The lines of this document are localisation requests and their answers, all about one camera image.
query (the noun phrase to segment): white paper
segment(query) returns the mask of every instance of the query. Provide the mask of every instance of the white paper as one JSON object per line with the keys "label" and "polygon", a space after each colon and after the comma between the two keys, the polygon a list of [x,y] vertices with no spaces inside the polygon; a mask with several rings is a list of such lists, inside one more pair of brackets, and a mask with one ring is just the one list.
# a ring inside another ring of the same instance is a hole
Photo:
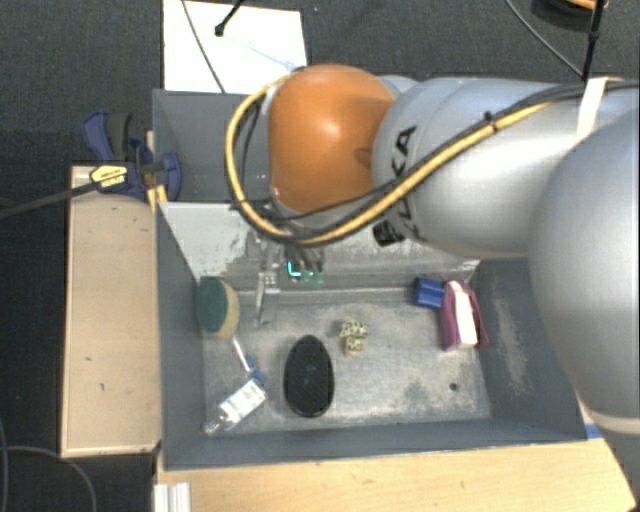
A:
{"label": "white paper", "polygon": [[592,78],[582,96],[580,111],[578,112],[578,127],[576,129],[576,144],[586,139],[596,125],[598,110],[604,96],[604,91],[609,81],[608,76]]}
{"label": "white paper", "polygon": [[[250,94],[307,58],[297,11],[240,7],[223,37],[214,29],[230,4],[186,2],[195,30],[226,92]],[[164,0],[164,87],[220,92],[198,48],[180,0]]]}

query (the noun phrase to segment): wooden table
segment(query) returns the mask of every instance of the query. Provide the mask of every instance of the wooden table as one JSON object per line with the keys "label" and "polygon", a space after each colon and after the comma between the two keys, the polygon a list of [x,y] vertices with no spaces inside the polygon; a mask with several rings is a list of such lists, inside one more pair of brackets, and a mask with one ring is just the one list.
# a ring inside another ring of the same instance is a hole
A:
{"label": "wooden table", "polygon": [[[86,179],[74,169],[72,183]],[[153,223],[121,196],[74,199],[61,447],[139,453],[160,438]],[[205,511],[626,512],[633,498],[600,440],[404,457],[165,473]]]}

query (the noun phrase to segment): green round sponge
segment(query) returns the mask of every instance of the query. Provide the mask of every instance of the green round sponge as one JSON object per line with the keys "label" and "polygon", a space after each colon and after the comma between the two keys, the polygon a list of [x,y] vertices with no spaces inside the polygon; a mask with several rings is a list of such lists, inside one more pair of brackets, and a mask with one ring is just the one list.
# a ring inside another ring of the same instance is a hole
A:
{"label": "green round sponge", "polygon": [[196,316],[205,332],[220,340],[230,339],[240,319],[238,294],[220,278],[201,278],[196,289]]}

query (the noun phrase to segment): purple object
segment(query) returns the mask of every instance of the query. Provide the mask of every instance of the purple object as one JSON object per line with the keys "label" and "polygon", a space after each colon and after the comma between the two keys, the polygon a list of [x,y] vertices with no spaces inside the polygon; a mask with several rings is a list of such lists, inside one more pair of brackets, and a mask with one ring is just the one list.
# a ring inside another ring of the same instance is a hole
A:
{"label": "purple object", "polygon": [[108,115],[106,111],[98,110],[87,117],[82,123],[82,136],[84,137],[84,141],[96,154],[101,164],[112,162],[115,158],[105,128]]}
{"label": "purple object", "polygon": [[[455,281],[469,296],[471,301],[471,309],[473,314],[473,322],[476,327],[476,333],[478,335],[478,344],[475,346],[477,349],[482,349],[489,344],[489,336],[484,328],[482,322],[482,315],[480,314],[480,306],[478,304],[478,297],[471,287],[464,282]],[[444,299],[442,301],[442,307],[440,308],[440,325],[442,327],[443,345],[447,351],[455,350],[460,345],[460,333],[458,331],[458,322],[456,321],[455,310],[455,292],[450,284],[444,286]]]}
{"label": "purple object", "polygon": [[169,201],[175,201],[180,195],[180,187],[182,185],[182,170],[178,155],[173,151],[167,151],[162,154],[162,162],[167,171],[167,197]]}

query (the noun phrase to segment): clamp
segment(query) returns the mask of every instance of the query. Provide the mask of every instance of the clamp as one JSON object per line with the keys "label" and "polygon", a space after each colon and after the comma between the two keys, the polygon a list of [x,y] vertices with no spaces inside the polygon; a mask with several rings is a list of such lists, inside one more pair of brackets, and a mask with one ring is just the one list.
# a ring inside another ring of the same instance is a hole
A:
{"label": "clamp", "polygon": [[131,114],[112,114],[98,110],[82,123],[87,146],[98,157],[100,167],[89,177],[98,192],[123,194],[147,202],[147,191],[164,185],[167,199],[175,201],[180,194],[182,171],[178,156],[170,151],[160,162],[138,138],[129,138]]}

